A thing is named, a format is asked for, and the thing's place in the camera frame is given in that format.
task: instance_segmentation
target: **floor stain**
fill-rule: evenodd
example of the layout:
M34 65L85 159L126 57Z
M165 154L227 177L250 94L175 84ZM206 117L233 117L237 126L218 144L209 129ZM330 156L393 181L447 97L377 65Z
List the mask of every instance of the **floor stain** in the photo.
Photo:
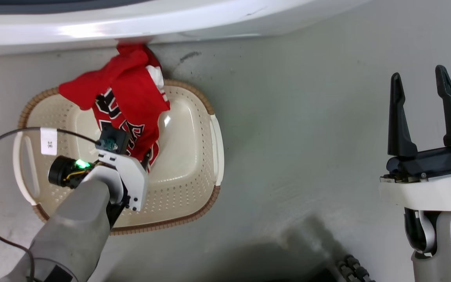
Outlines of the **floor stain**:
M182 64L186 60L188 60L190 58L193 58L193 57L196 57L196 56L200 56L200 55L201 55L201 52L197 52L197 51L193 51L193 52L187 53L180 59L180 63L179 64Z
M11 240L11 236L13 235L13 228L11 228L8 232L7 239Z

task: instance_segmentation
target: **white bracket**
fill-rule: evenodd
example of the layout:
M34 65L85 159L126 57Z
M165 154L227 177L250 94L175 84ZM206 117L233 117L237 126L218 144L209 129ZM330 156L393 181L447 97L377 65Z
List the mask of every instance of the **white bracket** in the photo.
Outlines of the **white bracket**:
M451 211L451 175L424 182L395 183L381 178L381 198L396 205L421 211Z
M130 209L142 210L149 185L149 175L140 162L128 155L99 150L99 161L114 166L130 196Z

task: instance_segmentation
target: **gray robot arm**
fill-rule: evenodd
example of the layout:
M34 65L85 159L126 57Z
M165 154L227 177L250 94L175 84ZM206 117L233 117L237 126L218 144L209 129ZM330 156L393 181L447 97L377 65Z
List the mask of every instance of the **gray robot arm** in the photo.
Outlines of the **gray robot arm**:
M79 184L34 237L36 281L85 282L97 267L111 227L106 213L108 186L99 180ZM27 282L27 255L0 282Z
M49 181L74 191L31 243L36 282L86 282L122 210L142 208L148 175L138 160L124 155L127 138L125 132L104 129L100 141L109 146L98 148L99 161L86 163L91 167L82 168L85 173L76 174L77 162L67 157L52 164ZM0 282L27 282L30 263L24 255Z

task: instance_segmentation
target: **gray floor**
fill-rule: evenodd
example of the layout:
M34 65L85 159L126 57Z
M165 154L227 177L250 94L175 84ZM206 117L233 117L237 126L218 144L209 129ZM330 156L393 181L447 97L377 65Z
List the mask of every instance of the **gray floor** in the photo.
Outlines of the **gray floor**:
M379 199L390 76L399 71L419 150L442 146L435 66L451 75L451 2L376 0L280 38L153 46L166 75L215 106L226 168L206 216L109 238L91 281L302 278L348 251L380 282L413 281L402 208ZM181 60L186 54L198 55ZM0 57L0 133L45 88L115 50ZM29 244L41 223L0 144L0 234ZM0 243L0 276L22 255Z

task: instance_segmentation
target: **black cable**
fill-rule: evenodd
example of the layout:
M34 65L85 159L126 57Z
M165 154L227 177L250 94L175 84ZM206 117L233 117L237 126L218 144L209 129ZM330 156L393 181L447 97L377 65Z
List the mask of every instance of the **black cable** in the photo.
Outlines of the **black cable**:
M26 132L26 131L32 131L32 130L41 130L41 127L27 127L27 128L19 128L17 130L12 130L10 132L6 132L5 134L0 135L0 140L5 138L5 137L7 137L7 136L12 135L12 134L18 133L18 132ZM70 135L79 137L81 139L84 139L86 141L90 141L90 142L92 142L94 144L100 145L100 143L98 141L90 139L90 138L88 138L86 136L83 136L81 134L77 134L75 132L70 132L68 130L61 130L61 129L57 129L57 132L70 134ZM19 249L23 250L25 253L27 253L27 255L29 256L29 259L31 261L31 271L29 273L29 281L30 282L34 282L36 279L34 278L34 257L32 255L32 252L28 248L25 248L24 246L19 245L17 243L13 243L11 241L8 241L7 239L4 239L1 236L0 236L0 241L3 242L3 243L7 243L8 245L14 246L15 248L19 248Z

